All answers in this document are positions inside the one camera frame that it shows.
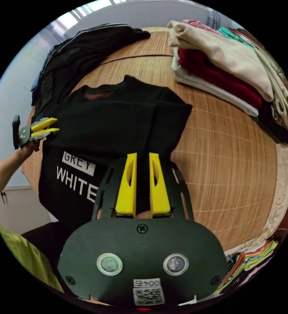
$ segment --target qr code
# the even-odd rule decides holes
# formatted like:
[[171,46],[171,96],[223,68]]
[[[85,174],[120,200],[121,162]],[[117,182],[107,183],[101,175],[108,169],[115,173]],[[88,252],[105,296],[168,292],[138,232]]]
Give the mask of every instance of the qr code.
[[161,287],[133,289],[135,305],[158,305],[164,304],[164,294]]

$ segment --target red folded shirt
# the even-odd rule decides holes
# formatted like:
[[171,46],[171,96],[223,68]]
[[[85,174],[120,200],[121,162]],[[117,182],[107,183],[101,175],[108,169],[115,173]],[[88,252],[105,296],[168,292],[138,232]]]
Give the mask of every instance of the red folded shirt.
[[190,73],[244,100],[256,109],[261,108],[262,96],[253,86],[215,66],[204,52],[179,48],[178,55],[179,64]]

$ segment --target screw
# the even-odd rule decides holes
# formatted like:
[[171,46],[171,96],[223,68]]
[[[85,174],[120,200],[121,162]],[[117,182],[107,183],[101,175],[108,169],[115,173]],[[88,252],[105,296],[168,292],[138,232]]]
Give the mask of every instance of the screw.
[[147,227],[147,225],[141,223],[140,225],[137,226],[136,229],[137,229],[138,233],[146,233],[148,230],[148,227]]
[[71,277],[71,276],[66,276],[65,277],[65,280],[66,280],[66,282],[69,284],[69,285],[75,285],[75,280],[74,280],[74,278],[73,277]]
[[219,276],[215,276],[215,277],[211,280],[210,284],[211,284],[212,286],[215,286],[215,285],[217,285],[219,282],[220,282],[220,277],[219,277]]

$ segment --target bamboo mat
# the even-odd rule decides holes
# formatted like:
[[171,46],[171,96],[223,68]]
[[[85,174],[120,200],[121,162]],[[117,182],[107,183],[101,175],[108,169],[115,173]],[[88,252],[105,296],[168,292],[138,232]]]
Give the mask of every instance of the bamboo mat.
[[[275,145],[240,109],[176,83],[172,53],[164,45],[167,32],[152,35],[111,55],[75,89],[85,84],[117,84],[129,74],[149,84],[169,87],[192,104],[191,116],[171,159],[187,183],[195,221],[210,229],[226,252],[241,250],[269,236],[287,209],[288,184],[281,186],[280,182],[288,179],[288,163],[278,177],[277,155],[288,150]],[[35,153],[22,167],[37,193],[41,158],[41,151]],[[279,199],[284,200],[280,206]]]

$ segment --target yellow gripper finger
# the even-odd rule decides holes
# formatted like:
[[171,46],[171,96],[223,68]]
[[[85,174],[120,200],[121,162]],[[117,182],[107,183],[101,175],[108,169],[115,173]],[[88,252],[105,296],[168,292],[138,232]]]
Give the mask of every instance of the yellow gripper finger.
[[41,130],[41,131],[38,131],[38,132],[34,132],[32,133],[30,136],[31,137],[37,137],[37,136],[40,136],[40,135],[44,135],[44,134],[50,134],[51,132],[53,133],[56,133],[58,132],[60,129],[57,129],[57,128],[51,128],[51,129],[45,129],[45,130]]
[[136,215],[137,153],[128,154],[116,203],[117,215]]
[[58,119],[56,119],[56,118],[43,119],[43,121],[39,121],[38,124],[35,124],[33,127],[31,127],[31,131],[33,133],[36,133],[38,131],[43,130],[44,128],[51,126],[52,124],[56,123],[57,121],[58,121]]
[[151,218],[153,218],[155,215],[168,215],[170,214],[170,203],[167,195],[163,172],[161,169],[159,155],[150,153],[149,162]]

